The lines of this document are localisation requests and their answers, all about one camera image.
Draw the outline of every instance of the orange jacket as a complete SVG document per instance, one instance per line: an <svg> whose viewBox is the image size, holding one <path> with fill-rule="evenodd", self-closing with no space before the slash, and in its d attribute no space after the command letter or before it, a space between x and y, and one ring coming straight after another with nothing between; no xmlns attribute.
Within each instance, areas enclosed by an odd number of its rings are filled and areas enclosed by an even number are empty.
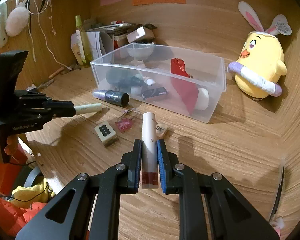
<svg viewBox="0 0 300 240"><path fill-rule="evenodd" d="M46 203L37 202L24 209L0 198L0 227L6 234L15 237L45 205Z"/></svg>
<svg viewBox="0 0 300 240"><path fill-rule="evenodd" d="M18 145L18 150L11 158L12 163L25 164L27 157L23 154L23 149L20 144ZM8 195L12 190L12 185L16 179L18 173L21 170L21 166L13 164L3 164L0 163L0 194Z"/></svg>

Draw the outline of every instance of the screw head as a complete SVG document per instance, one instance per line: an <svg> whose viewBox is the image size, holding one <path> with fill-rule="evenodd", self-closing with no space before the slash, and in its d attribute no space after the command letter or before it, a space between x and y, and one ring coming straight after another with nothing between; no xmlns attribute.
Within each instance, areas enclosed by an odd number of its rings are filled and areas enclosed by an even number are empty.
<svg viewBox="0 0 300 240"><path fill-rule="evenodd" d="M213 173L212 177L215 179L215 180L221 180L222 179L222 175L218 172L216 173Z"/></svg>
<svg viewBox="0 0 300 240"><path fill-rule="evenodd" d="M124 165L123 163L119 163L115 166L115 168L118 170L118 171L122 171L126 168L126 165Z"/></svg>
<svg viewBox="0 0 300 240"><path fill-rule="evenodd" d="M87 179L87 174L86 173L80 173L78 176L77 176L77 179L78 180L86 180Z"/></svg>
<svg viewBox="0 0 300 240"><path fill-rule="evenodd" d="M185 168L185 166L182 163L177 163L176 165L174 165L174 167L178 171L182 171Z"/></svg>

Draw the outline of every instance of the yellow cloth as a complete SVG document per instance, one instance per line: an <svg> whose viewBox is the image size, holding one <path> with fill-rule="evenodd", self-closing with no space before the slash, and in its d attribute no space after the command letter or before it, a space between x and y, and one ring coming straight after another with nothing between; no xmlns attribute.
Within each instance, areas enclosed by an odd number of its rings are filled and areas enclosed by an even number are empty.
<svg viewBox="0 0 300 240"><path fill-rule="evenodd" d="M9 200L9 202L13 203L17 207L20 208L30 208L30 205L34 202L42 202L42 203L47 203L48 199L50 197L54 197L55 193L51 192L52 189L49 189L47 187L47 180L43 178L43 181L38 183L37 185L33 187L17 187L15 190L12 191L12 195L14 198L17 198L19 200L29 200L27 202L21 202L18 200Z"/></svg>

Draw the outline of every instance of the stack of papers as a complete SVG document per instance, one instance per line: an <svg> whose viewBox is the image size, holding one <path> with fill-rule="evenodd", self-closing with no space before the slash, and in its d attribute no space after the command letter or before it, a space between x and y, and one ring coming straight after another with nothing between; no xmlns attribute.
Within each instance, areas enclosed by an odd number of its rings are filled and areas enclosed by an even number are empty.
<svg viewBox="0 0 300 240"><path fill-rule="evenodd" d="M118 24L106 25L106 26L90 29L88 30L88 32L105 32L113 35L121 35L126 33L127 30L132 26L134 26L134 24L118 23Z"/></svg>

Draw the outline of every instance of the wooden stick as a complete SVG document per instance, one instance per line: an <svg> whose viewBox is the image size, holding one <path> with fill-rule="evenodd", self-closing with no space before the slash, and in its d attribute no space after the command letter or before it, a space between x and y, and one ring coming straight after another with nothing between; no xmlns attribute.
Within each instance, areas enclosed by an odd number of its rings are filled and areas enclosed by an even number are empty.
<svg viewBox="0 0 300 240"><path fill-rule="evenodd" d="M64 67L61 67L59 69L57 69L55 72L53 72L50 76L49 76L49 79L52 79L54 78L56 75L58 75L61 71L63 71L65 68Z"/></svg>

